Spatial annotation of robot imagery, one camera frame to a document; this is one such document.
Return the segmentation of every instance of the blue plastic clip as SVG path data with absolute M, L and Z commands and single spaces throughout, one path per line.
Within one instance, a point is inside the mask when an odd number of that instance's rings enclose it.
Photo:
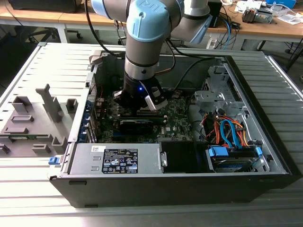
M 49 165 L 60 165 L 60 158 L 59 157 L 50 157 L 48 160 Z
M 262 149 L 259 147 L 256 148 L 256 152 L 259 156 L 263 154 Z
M 209 156 L 228 156 L 228 151 L 225 147 L 211 147 L 208 149 Z
M 221 122 L 220 133 L 221 133 L 221 136 L 222 136 L 223 140 L 228 144 L 228 146 L 230 148 L 232 148 L 232 144 L 229 142 L 229 140 L 224 135 L 224 124 L 225 124 L 225 122 L 228 122 L 228 124 L 231 126 L 231 129 L 232 129 L 232 138 L 233 138 L 233 142 L 234 142 L 235 146 L 237 146 L 238 148 L 242 148 L 242 145 L 240 144 L 240 142 L 239 142 L 239 140 L 237 138 L 237 135 L 236 135 L 236 129 L 235 129 L 233 123 L 231 122 L 231 120 L 223 120 Z

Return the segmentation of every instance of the wooden desk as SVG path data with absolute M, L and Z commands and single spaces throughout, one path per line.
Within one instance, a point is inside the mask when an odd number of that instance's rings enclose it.
M 25 26 L 54 27 L 58 29 L 61 42 L 68 43 L 66 30 L 69 29 L 88 29 L 88 23 L 84 12 L 79 13 L 58 13 L 47 11 L 26 11 L 13 10 L 7 2 L 7 6 L 13 15 Z M 257 39 L 268 41 L 299 42 L 303 37 L 303 24 L 290 25 L 277 18 L 272 24 L 247 24 L 242 22 L 241 13 L 233 13 L 234 7 L 225 6 L 227 14 L 232 20 L 241 24 L 237 35 L 237 42 L 241 44 L 244 39 Z M 295 10 L 303 11 L 303 6 L 295 7 Z M 90 13 L 90 18 L 96 30 L 114 30 L 113 21 L 95 13 Z M 12 15 L 6 10 L 4 3 L 0 0 L 0 24 L 19 25 Z M 219 38 L 226 32 L 223 24 L 216 28 L 209 28 L 207 36 Z
M 273 36 L 280 36 L 280 37 L 294 37 L 294 38 L 302 38 L 303 36 L 303 24 L 297 25 L 290 25 L 282 20 L 274 18 L 272 24 L 262 24 L 262 23 L 255 23 L 255 24 L 247 24 L 242 22 L 242 14 L 241 13 L 231 13 L 230 11 L 234 12 L 234 6 L 230 7 L 225 6 L 227 14 L 233 18 L 232 20 L 241 24 L 241 29 L 239 34 L 245 35 L 273 35 Z M 95 13 L 90 13 L 91 22 L 93 25 L 96 26 L 113 26 L 113 21 L 107 19 L 105 17 L 99 16 Z M 66 24 L 87 24 L 87 19 L 85 13 L 63 13 L 59 18 L 59 23 L 66 23 Z M 211 33 L 225 33 L 226 28 L 223 24 L 219 25 L 216 28 L 209 28 L 207 30 Z
M 52 22 L 58 23 L 62 13 L 48 11 L 32 11 L 32 10 L 14 10 L 7 0 L 6 5 L 10 12 L 20 21 L 35 21 L 35 22 Z M 13 16 L 5 8 L 4 2 L 0 1 L 0 19 L 15 20 Z
M 302 38 L 303 37 L 303 23 L 299 23 L 296 25 L 291 25 L 286 23 L 278 18 L 274 18 L 271 24 L 263 24 L 263 23 L 253 23 L 248 24 L 242 22 L 242 13 L 235 13 L 235 7 L 230 7 L 229 10 L 234 12 L 231 13 L 228 10 L 229 6 L 225 6 L 227 14 L 233 18 L 232 20 L 240 23 L 241 28 L 239 34 L 242 35 L 272 35 L 278 37 L 293 37 L 293 38 Z M 303 7 L 295 7 L 294 10 L 303 11 Z M 221 25 L 217 28 L 218 32 L 226 32 L 226 28 Z

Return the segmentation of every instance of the white paper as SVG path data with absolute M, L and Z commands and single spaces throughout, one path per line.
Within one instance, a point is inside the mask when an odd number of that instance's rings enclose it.
M 249 9 L 255 8 L 255 9 L 260 9 L 262 4 L 262 1 L 253 1 L 253 0 L 248 0 L 248 1 L 238 1 L 235 12 L 240 12 L 244 13 L 246 8 L 248 7 Z
M 291 25 L 296 25 L 296 24 L 301 23 L 301 18 L 300 17 L 296 17 L 296 16 L 293 16 L 291 14 L 287 14 L 287 15 L 278 17 L 278 19 L 280 19 L 284 22 L 287 22 Z

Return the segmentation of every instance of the blue latch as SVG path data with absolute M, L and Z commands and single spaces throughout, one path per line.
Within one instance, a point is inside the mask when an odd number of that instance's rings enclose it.
M 211 147 L 209 150 L 210 157 L 213 156 L 228 156 L 228 151 L 224 147 Z
M 49 165 L 60 165 L 60 158 L 59 157 L 50 157 L 48 160 Z
M 259 147 L 256 148 L 256 152 L 259 156 L 263 154 L 262 149 Z

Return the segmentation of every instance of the label sticker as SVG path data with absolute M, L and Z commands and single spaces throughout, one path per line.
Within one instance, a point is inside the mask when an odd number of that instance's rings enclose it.
M 103 150 L 104 174 L 138 173 L 138 149 L 105 149 L 104 147 Z
M 91 152 L 104 152 L 106 146 L 91 146 Z

